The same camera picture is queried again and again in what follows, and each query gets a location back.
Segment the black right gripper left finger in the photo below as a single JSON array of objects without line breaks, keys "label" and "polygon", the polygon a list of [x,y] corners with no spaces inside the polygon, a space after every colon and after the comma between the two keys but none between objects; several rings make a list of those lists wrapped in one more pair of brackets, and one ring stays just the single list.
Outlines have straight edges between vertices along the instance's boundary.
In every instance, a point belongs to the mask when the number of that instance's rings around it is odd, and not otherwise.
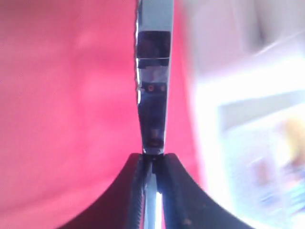
[{"label": "black right gripper left finger", "polygon": [[150,164],[142,154],[131,154],[107,190],[61,229],[139,229],[144,188]]}]

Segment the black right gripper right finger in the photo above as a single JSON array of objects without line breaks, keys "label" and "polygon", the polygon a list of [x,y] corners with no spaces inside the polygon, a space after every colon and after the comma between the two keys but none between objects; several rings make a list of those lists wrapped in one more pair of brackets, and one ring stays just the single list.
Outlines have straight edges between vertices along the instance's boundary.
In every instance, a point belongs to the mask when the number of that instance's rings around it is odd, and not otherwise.
[{"label": "black right gripper right finger", "polygon": [[175,154],[154,161],[167,229],[250,229],[210,198]]}]

